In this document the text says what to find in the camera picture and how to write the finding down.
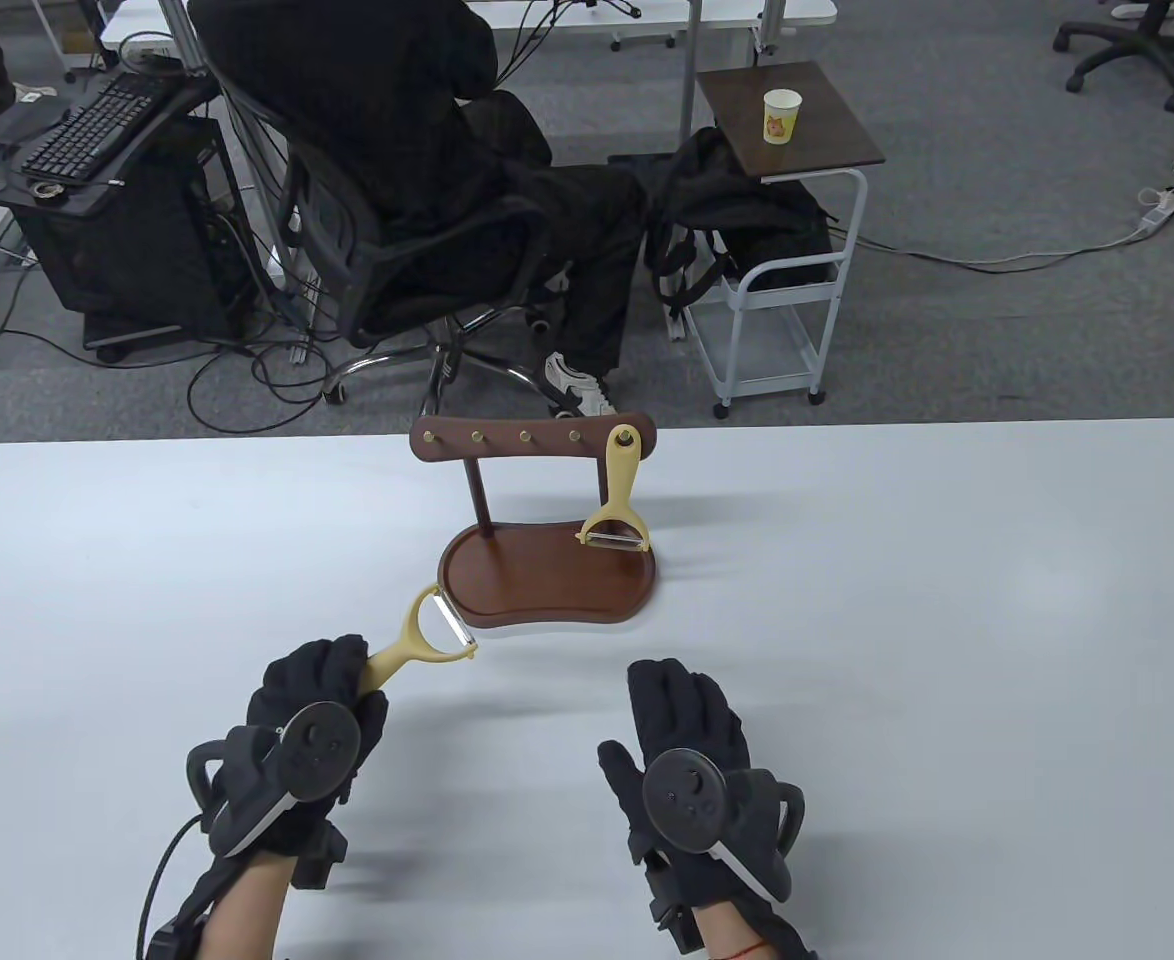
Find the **person's right hand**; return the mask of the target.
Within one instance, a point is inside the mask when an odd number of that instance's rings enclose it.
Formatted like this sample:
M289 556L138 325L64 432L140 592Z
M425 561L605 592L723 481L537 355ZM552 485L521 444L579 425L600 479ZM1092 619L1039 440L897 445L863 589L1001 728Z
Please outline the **person's right hand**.
M792 893L785 859L805 795L753 764L738 714L706 672L637 660L627 687L641 759L603 741L598 760L627 820L630 860L650 884L654 918L672 924L730 902L751 922L776 922L776 906Z

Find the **person's left hand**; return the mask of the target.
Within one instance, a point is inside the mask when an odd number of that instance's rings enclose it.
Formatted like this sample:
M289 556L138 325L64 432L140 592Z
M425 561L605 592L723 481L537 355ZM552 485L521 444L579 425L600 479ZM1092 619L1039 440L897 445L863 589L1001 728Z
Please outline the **person's left hand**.
M380 744L386 695L367 687L367 641L309 641L263 672L247 716L191 751L188 780L212 856L281 863L291 886L319 890L348 841L331 814Z

